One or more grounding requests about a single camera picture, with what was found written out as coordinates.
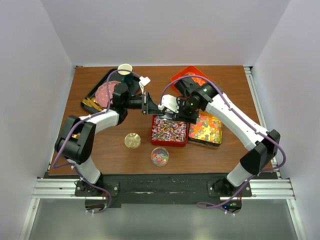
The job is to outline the clear glass jar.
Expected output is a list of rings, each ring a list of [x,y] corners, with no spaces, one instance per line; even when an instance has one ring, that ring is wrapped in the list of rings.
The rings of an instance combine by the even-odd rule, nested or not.
[[[169,152],[164,147],[156,147],[151,152],[151,162],[157,167],[164,167],[169,161]]]

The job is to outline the red box of swirl candies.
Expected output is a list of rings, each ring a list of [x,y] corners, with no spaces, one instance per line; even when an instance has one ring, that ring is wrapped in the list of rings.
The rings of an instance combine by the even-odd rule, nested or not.
[[[152,117],[150,141],[154,146],[185,147],[188,142],[189,127],[183,121]]]

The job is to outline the black serving tray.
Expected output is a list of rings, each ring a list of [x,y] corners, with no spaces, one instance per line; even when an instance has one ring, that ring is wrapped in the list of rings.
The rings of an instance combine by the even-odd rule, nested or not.
[[[110,73],[112,73],[112,72],[115,71],[115,70],[116,70],[115,68],[109,70],[109,71],[105,74],[105,76],[93,87],[93,89],[92,89],[89,93],[86,94],[86,96],[85,96],[83,99],[90,98],[92,101],[94,101],[95,103],[97,103],[97,102],[96,102],[95,93],[96,93],[96,91],[98,90],[98,87],[101,86],[101,85],[104,84],[104,83],[107,83],[107,78],[108,78],[108,76],[110,75]],[[108,83],[111,82],[111,81],[118,81],[119,83],[121,83],[121,76],[119,75],[118,72],[112,74],[112,76],[110,77]],[[133,75],[133,83],[132,83],[131,85],[128,85],[128,92],[129,92],[131,95],[135,95],[135,94],[137,94],[138,92],[141,91],[141,90],[140,90],[140,86],[139,86],[139,81],[140,81],[139,78],[138,78],[137,76]],[[81,101],[81,103],[80,103],[80,106],[81,106],[84,110],[86,110],[86,111],[88,111],[89,113],[92,113],[92,114],[95,114],[95,113],[99,112],[99,111],[97,111],[96,109],[94,109],[93,107],[89,107],[89,106],[85,105],[84,103],[82,103],[82,101]]]

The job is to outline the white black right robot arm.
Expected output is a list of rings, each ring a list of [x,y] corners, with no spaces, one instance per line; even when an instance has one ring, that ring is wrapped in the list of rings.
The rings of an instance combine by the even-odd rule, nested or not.
[[[216,192],[233,197],[251,177],[259,175],[266,165],[282,151],[280,133],[267,130],[244,114],[225,93],[207,80],[195,83],[191,77],[183,76],[172,82],[182,99],[162,93],[158,109],[169,119],[195,123],[196,113],[202,110],[217,117],[247,149],[247,153],[226,177],[214,184]]]

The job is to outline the tin of star candies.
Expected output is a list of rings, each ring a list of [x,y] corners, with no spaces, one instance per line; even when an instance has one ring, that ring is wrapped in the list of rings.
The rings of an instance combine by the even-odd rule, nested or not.
[[[223,139],[223,123],[212,114],[201,111],[196,123],[189,125],[188,141],[207,147],[218,148]]]

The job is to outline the aluminium frame rail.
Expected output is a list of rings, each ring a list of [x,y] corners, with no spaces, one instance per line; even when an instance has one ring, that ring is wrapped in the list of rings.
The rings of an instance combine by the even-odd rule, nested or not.
[[[76,186],[74,179],[37,179],[32,197],[35,199],[74,199]],[[252,179],[242,193],[242,199],[294,200],[295,194],[289,179]]]

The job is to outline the dark green mug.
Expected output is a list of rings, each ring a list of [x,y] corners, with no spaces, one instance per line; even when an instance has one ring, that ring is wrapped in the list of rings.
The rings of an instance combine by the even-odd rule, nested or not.
[[[133,84],[133,67],[128,63],[120,64],[117,68],[118,73],[121,77],[121,82],[127,84],[128,86]]]

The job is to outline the orange box of candies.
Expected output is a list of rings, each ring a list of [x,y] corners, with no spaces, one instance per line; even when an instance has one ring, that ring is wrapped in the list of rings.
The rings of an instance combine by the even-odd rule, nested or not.
[[[192,76],[192,80],[195,83],[199,84],[200,86],[204,85],[207,81],[200,78],[200,77],[195,77],[195,76],[201,76],[201,77],[204,77],[204,78],[210,80],[210,78],[208,76],[206,76],[203,72],[201,72],[197,67],[195,67],[193,65],[189,65],[189,66],[185,67],[183,70],[181,70],[180,72],[176,73],[174,76],[172,76],[170,81],[173,82],[174,80],[176,80],[182,76]]]

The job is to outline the gold cutlery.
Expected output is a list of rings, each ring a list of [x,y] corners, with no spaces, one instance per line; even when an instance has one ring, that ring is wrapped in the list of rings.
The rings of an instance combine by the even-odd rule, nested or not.
[[[85,104],[88,107],[92,107],[92,108],[96,109],[99,112],[104,110],[104,108],[100,107],[96,102],[94,102],[90,98],[84,98],[82,100],[82,103]]]

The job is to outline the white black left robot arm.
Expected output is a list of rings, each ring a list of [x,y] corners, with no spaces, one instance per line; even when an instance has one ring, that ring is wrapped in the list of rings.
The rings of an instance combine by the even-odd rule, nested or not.
[[[92,196],[110,196],[91,153],[95,135],[121,124],[128,115],[128,109],[139,109],[145,115],[161,116],[164,113],[148,92],[132,95],[125,83],[118,83],[106,109],[92,115],[67,117],[54,145],[57,155],[51,167],[57,169],[70,165],[80,177],[78,183],[82,191],[86,190]]]

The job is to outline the pink polka dot plate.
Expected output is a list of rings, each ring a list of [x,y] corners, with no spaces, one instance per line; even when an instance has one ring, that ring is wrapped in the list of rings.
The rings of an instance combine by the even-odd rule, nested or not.
[[[113,80],[110,81],[108,84],[104,83],[98,87],[97,91],[95,92],[95,100],[101,107],[107,108],[109,104],[109,99],[110,103],[112,103],[113,92],[117,84],[119,84],[119,82]]]

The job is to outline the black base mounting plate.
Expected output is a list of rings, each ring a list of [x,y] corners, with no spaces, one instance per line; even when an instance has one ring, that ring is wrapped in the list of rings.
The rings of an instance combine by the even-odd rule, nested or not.
[[[195,205],[236,213],[242,197],[250,197],[248,183],[234,187],[224,173],[102,175],[96,187],[75,181],[75,196],[85,197],[85,208],[103,210],[124,204]]]

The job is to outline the yellow mug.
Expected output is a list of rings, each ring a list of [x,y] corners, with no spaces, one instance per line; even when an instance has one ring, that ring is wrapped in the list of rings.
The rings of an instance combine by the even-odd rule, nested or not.
[[[79,132],[79,133],[73,133],[72,135],[71,135],[71,137],[73,138],[73,139],[79,139],[80,138],[80,135],[81,135],[81,133]]]

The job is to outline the gold jar lid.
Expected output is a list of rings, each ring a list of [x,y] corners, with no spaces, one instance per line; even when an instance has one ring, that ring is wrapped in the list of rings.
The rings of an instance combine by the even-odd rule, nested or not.
[[[129,149],[138,148],[141,144],[141,137],[137,133],[129,133],[124,138],[124,144]]]

